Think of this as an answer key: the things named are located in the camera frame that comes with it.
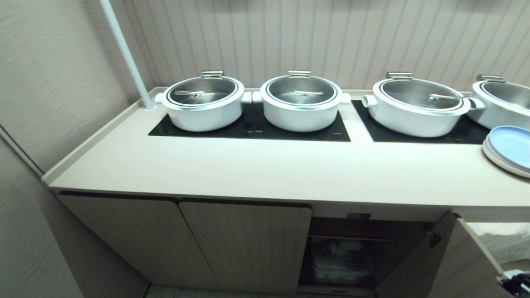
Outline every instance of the induction cooktop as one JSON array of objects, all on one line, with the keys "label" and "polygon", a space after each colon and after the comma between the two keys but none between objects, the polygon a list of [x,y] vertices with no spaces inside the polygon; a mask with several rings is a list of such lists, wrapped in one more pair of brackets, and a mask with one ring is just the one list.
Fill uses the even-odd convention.
[{"label": "induction cooktop", "polygon": [[477,124],[468,116],[462,115],[453,130],[444,136],[435,138],[409,136],[379,124],[370,116],[368,109],[360,100],[353,100],[352,103],[374,142],[482,144],[490,132],[489,129]]},{"label": "induction cooktop", "polygon": [[263,115],[263,103],[244,103],[243,114],[234,123],[209,132],[189,132],[171,123],[166,115],[149,133],[150,136],[284,139],[299,141],[349,142],[350,137],[337,112],[335,121],[328,127],[308,133],[290,132],[268,122]]}]

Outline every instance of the beige countertop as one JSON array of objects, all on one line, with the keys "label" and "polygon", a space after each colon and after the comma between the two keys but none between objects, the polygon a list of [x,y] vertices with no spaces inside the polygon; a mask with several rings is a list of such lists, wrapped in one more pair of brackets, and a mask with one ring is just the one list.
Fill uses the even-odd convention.
[{"label": "beige countertop", "polygon": [[530,180],[481,145],[375,143],[353,105],[339,111],[351,142],[148,136],[166,110],[136,104],[43,180],[118,194],[529,208]]}]

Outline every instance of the beige wall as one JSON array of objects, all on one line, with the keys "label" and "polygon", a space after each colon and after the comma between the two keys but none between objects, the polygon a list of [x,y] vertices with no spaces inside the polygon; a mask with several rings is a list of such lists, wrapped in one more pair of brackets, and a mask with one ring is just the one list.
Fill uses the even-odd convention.
[{"label": "beige wall", "polygon": [[155,85],[223,69],[258,87],[292,68],[342,88],[388,70],[459,90],[480,73],[530,85],[528,0],[122,2]]},{"label": "beige wall", "polygon": [[[116,10],[123,15],[121,3]],[[121,19],[124,34],[133,36]],[[40,172],[138,98],[98,1],[1,1],[0,45],[0,126]],[[130,45],[151,88],[139,48]],[[0,164],[1,297],[141,296],[147,280],[59,203],[1,138]]]}]

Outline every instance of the blue plate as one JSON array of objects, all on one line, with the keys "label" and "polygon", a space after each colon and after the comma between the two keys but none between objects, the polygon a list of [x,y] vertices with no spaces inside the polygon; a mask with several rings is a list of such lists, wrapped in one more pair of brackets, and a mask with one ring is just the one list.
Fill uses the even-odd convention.
[{"label": "blue plate", "polygon": [[498,126],[490,132],[490,143],[504,158],[530,169],[530,130],[517,126]]}]

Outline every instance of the stainless steel lid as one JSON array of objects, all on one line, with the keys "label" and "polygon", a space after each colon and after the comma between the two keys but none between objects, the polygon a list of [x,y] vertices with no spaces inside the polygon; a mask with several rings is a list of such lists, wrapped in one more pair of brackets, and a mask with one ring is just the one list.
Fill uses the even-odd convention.
[{"label": "stainless steel lid", "polygon": [[309,71],[289,71],[267,85],[274,99],[294,106],[316,106],[337,97],[337,89],[327,81],[310,76]]},{"label": "stainless steel lid", "polygon": [[167,99],[180,106],[205,106],[229,98],[236,91],[237,84],[223,77],[222,71],[208,71],[202,72],[202,77],[175,85]]},{"label": "stainless steel lid", "polygon": [[463,105],[463,97],[458,92],[441,84],[413,79],[400,73],[400,76],[387,74],[388,80],[380,85],[381,91],[389,98],[415,108],[450,111]]},{"label": "stainless steel lid", "polygon": [[497,81],[487,81],[481,85],[486,93],[506,103],[525,110],[530,110],[530,88]]}]

